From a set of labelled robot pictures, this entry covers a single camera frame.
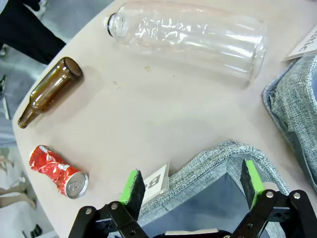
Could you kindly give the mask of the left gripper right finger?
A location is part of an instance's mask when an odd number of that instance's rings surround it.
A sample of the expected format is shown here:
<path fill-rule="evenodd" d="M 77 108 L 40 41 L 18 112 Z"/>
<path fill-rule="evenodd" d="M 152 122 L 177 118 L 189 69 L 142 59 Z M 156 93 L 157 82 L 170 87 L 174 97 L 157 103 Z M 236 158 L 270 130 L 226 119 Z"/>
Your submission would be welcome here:
<path fill-rule="evenodd" d="M 288 195 L 264 187 L 252 160 L 242 161 L 240 182 L 250 208 L 232 238 L 260 238 L 269 222 L 279 223 L 285 238 L 317 238 L 317 216 L 308 195 Z"/>

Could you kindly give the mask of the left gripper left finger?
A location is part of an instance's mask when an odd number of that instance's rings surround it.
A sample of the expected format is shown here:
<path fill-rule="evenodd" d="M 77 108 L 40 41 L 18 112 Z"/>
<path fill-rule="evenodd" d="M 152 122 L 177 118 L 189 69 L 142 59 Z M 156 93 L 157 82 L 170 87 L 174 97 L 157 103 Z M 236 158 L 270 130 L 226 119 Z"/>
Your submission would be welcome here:
<path fill-rule="evenodd" d="M 82 207 L 68 238 L 108 238 L 115 232 L 122 238 L 149 238 L 137 222 L 145 190 L 141 172 L 131 171 L 121 198 L 99 210 L 93 206 Z"/>

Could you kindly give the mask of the brown glass bottle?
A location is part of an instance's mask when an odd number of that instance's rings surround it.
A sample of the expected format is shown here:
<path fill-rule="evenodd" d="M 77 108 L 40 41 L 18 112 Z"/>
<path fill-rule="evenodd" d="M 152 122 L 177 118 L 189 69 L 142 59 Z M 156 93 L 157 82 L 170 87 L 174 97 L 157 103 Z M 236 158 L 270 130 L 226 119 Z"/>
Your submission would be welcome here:
<path fill-rule="evenodd" d="M 63 57 L 33 89 L 29 103 L 18 120 L 26 128 L 37 116 L 48 112 L 83 78 L 83 71 L 70 57 Z"/>

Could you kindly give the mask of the large clear plastic bottle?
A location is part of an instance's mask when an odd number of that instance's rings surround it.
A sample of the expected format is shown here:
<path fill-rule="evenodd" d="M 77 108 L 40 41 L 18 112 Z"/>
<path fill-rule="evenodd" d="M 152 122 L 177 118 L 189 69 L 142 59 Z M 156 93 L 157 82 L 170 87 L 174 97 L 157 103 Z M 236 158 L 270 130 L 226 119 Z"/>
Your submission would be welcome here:
<path fill-rule="evenodd" d="M 192 3 L 129 0 L 103 25 L 132 52 L 244 80 L 257 77 L 266 52 L 262 21 Z"/>

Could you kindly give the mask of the gray fabric basket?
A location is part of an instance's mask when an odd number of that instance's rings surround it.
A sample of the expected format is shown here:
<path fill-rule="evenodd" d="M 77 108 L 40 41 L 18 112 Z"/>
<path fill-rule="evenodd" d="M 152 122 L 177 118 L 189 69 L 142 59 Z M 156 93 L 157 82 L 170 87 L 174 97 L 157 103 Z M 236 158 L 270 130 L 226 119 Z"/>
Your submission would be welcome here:
<path fill-rule="evenodd" d="M 244 161 L 254 162 L 260 178 L 283 194 L 289 188 L 259 149 L 233 140 L 200 152 L 169 177 L 166 189 L 147 202 L 138 222 L 148 236 L 167 231 L 219 229 L 233 232 L 249 206 L 240 182 Z"/>
<path fill-rule="evenodd" d="M 263 103 L 317 194 L 317 55 L 291 62 L 263 90 Z"/>

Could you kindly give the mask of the crushed red can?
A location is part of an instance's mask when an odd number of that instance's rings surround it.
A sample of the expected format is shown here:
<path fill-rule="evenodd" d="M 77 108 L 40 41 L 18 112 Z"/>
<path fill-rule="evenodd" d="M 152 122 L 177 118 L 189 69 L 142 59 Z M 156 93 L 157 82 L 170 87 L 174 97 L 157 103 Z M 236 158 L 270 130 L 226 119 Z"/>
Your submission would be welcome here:
<path fill-rule="evenodd" d="M 37 146 L 30 154 L 29 166 L 32 170 L 49 177 L 59 193 L 68 198 L 82 196 L 88 187 L 88 175 L 69 165 L 59 154 L 45 145 Z"/>

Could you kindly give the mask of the white Bottle label card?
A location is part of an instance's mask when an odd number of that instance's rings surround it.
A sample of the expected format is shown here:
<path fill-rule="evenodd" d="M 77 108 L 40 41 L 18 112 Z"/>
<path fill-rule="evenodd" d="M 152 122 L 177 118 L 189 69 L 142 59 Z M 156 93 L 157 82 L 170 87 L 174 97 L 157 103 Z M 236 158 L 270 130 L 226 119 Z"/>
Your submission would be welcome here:
<path fill-rule="evenodd" d="M 169 189 L 169 166 L 170 162 L 167 162 L 152 175 L 144 179 L 146 190 L 142 205 L 145 205 Z"/>

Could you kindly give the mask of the white Plastic label card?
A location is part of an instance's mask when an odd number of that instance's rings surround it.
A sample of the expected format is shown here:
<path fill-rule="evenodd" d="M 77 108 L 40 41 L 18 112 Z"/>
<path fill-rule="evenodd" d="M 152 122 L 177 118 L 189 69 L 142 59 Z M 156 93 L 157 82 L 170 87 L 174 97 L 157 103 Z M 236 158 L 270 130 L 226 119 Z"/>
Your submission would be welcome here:
<path fill-rule="evenodd" d="M 317 54 L 317 25 L 282 60 L 288 61 Z"/>

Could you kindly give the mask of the white sneaker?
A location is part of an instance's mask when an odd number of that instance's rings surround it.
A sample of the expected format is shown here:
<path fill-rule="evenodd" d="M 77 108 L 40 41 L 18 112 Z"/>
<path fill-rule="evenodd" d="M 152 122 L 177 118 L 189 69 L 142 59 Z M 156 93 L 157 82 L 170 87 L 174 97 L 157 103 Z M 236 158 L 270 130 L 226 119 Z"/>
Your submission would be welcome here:
<path fill-rule="evenodd" d="M 30 7 L 35 12 L 44 12 L 46 10 L 47 0 L 29 0 Z"/>

